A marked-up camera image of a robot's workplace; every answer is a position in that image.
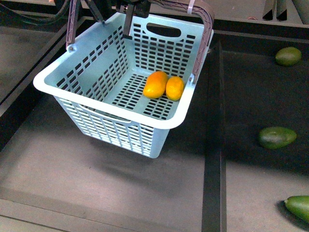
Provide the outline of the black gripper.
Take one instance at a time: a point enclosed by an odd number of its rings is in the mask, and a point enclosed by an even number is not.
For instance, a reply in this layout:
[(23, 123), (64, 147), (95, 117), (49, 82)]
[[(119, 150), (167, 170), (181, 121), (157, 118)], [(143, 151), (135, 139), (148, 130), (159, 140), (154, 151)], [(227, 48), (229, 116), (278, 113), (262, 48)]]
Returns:
[[(97, 22), (105, 23), (101, 12), (93, 0), (87, 0), (86, 4)], [(151, 3), (148, 0), (117, 0), (116, 10), (125, 14), (123, 37), (132, 40), (130, 29), (133, 16), (147, 18), (149, 16)]]

